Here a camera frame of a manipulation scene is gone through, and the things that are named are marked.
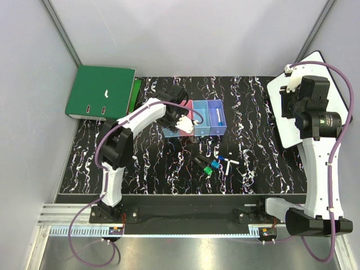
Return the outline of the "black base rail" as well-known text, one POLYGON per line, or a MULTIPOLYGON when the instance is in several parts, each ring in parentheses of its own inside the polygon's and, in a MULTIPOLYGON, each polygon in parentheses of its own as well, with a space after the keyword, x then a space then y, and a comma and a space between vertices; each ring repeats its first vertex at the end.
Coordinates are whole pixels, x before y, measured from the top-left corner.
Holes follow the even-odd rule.
POLYGON ((251 225, 271 226, 256 218, 267 198, 303 204, 304 194, 145 195, 125 194, 108 217, 97 208, 97 195, 59 195, 52 204, 58 225, 125 225, 129 237, 253 237, 251 225))

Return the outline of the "black cap white pen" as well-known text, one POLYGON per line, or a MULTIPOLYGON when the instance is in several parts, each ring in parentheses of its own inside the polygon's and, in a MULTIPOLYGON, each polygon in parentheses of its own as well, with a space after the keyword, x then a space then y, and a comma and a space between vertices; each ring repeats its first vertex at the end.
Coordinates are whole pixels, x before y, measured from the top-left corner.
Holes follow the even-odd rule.
POLYGON ((225 158, 224 160, 227 162, 226 172, 225 172, 225 175, 226 175, 226 176, 229 174, 230 165, 231 165, 231 164, 235 164, 235 165, 239 165, 239 164, 240 164, 240 162, 239 162, 239 161, 236 161, 236 160, 231 160, 231 159, 228 159, 228 158, 225 158))

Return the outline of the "blue tip white pen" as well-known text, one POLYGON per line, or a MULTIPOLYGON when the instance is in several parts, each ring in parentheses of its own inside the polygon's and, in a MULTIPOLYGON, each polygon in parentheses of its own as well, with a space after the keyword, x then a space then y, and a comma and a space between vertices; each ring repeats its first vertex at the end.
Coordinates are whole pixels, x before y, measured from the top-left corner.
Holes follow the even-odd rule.
POLYGON ((228 158, 225 158, 225 157, 223 157, 223 156, 218 156, 218 159, 219 159, 219 160, 229 161, 229 159, 228 159, 228 158))

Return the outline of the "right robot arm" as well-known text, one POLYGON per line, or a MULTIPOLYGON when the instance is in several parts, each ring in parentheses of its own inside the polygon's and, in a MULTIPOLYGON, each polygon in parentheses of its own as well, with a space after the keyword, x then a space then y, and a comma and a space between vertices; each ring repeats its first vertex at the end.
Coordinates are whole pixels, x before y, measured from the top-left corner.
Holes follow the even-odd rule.
POLYGON ((338 112, 329 111, 331 83, 326 77, 280 75, 267 85, 276 125, 284 148, 297 146, 307 178, 304 206, 281 198, 267 198, 255 209, 258 221, 276 217, 286 223, 292 236, 327 237, 351 233, 352 221, 344 218, 338 177, 328 180, 328 169, 337 173, 331 150, 343 129, 338 112))

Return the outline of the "blue cap black highlighter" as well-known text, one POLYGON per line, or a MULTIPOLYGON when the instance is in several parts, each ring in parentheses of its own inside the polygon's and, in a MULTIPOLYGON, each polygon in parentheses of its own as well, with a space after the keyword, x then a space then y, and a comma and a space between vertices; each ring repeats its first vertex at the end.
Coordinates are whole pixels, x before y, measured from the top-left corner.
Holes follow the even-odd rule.
POLYGON ((217 161, 215 161, 209 157, 199 155, 199 159, 201 159, 203 162, 209 164, 212 168, 218 169, 220 167, 220 163, 218 163, 217 161))

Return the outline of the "pink drawer box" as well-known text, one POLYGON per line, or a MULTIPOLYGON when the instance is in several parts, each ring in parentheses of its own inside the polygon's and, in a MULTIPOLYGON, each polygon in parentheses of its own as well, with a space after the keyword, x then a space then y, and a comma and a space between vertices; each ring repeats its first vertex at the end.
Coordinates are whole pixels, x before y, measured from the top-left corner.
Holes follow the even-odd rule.
MULTIPOLYGON (((192 100, 189 100, 188 103, 185 103, 185 102, 183 101, 183 102, 181 102, 181 105, 187 107, 188 109, 189 109, 189 108, 191 108, 191 109, 193 108, 192 100)), ((193 117, 194 117, 194 113, 190 110, 190 111, 188 112, 188 114, 187 114, 187 117, 192 120, 193 117)), ((194 134, 195 134, 195 129, 194 129, 194 128, 193 128, 193 130, 192 130, 191 133, 186 133, 186 132, 184 132, 184 131, 182 131, 182 130, 179 130, 179 136, 180 136, 180 137, 182 137, 182 136, 193 136, 194 134)))

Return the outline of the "white whiteboard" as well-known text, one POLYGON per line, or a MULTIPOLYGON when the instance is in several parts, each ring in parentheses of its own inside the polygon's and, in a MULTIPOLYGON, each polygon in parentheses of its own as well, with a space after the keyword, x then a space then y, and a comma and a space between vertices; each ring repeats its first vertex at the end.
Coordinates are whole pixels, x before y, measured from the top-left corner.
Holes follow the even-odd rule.
POLYGON ((327 78, 330 82, 330 89, 327 96, 327 111, 338 113, 341 116, 341 121, 343 123, 348 116, 348 106, 345 104, 343 96, 334 82, 329 69, 319 64, 308 64, 308 61, 324 63, 321 53, 315 51, 304 58, 300 65, 295 66, 292 69, 289 69, 289 67, 286 66, 279 76, 267 84, 270 103, 276 120, 280 140, 284 148, 289 148, 302 143, 300 130, 295 126, 295 119, 289 116, 289 110, 286 108, 284 96, 294 93, 303 76, 314 75, 327 78))

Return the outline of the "green ring binder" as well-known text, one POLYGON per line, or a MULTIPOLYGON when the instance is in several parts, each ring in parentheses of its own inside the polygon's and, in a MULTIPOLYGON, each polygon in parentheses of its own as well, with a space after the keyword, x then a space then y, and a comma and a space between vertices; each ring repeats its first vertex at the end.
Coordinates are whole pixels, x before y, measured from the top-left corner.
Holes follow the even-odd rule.
POLYGON ((135 74, 135 69, 80 66, 65 114, 88 120, 116 120, 126 116, 135 74))

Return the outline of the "green cap black highlighter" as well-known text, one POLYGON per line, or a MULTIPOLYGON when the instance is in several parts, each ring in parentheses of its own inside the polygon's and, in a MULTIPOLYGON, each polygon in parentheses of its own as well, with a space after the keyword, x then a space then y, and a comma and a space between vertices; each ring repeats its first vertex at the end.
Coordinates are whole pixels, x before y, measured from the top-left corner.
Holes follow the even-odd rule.
POLYGON ((202 171, 207 174, 208 176, 212 175, 213 170, 210 166, 208 166, 208 164, 206 164, 205 162, 203 162, 201 159, 199 159, 198 157, 195 157, 194 162, 202 169, 202 171))

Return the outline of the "blue capped white marker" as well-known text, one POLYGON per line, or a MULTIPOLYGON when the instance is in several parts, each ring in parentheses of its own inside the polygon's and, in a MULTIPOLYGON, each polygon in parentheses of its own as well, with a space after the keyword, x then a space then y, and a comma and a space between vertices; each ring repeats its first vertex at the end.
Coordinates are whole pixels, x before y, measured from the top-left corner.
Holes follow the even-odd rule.
POLYGON ((218 126, 222 126, 223 124, 222 124, 219 108, 216 108, 216 113, 217 113, 217 119, 218 119, 218 126))

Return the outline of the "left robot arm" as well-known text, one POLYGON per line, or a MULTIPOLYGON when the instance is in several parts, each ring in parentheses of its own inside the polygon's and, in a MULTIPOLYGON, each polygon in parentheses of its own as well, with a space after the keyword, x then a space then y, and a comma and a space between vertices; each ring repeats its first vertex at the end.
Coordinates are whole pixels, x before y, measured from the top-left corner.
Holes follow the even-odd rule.
POLYGON ((105 121, 96 148, 95 163, 102 169, 102 191, 92 208, 90 222, 116 223, 122 219, 122 181, 126 165, 134 153, 134 139, 156 122, 177 132, 189 112, 186 90, 178 85, 157 91, 140 108, 118 120, 105 121))

